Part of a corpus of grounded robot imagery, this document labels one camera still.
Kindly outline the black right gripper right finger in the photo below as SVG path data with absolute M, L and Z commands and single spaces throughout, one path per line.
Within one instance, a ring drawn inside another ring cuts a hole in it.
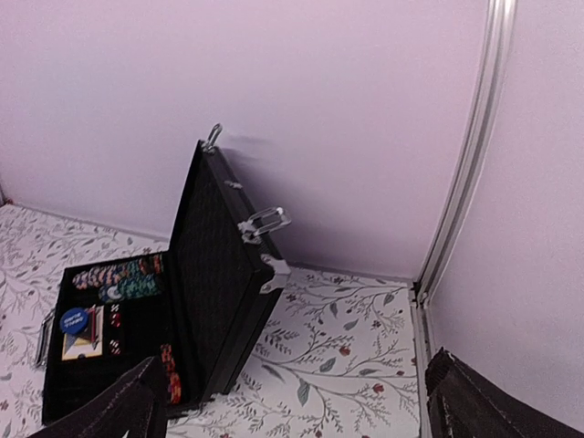
M 425 371 L 433 437 L 583 438 L 583 433 L 510 396 L 446 349 Z

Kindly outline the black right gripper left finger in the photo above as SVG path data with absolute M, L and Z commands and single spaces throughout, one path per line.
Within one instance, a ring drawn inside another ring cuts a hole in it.
M 64 418 L 35 432 L 50 437 L 164 437 L 167 386 L 162 361 L 149 357 Z

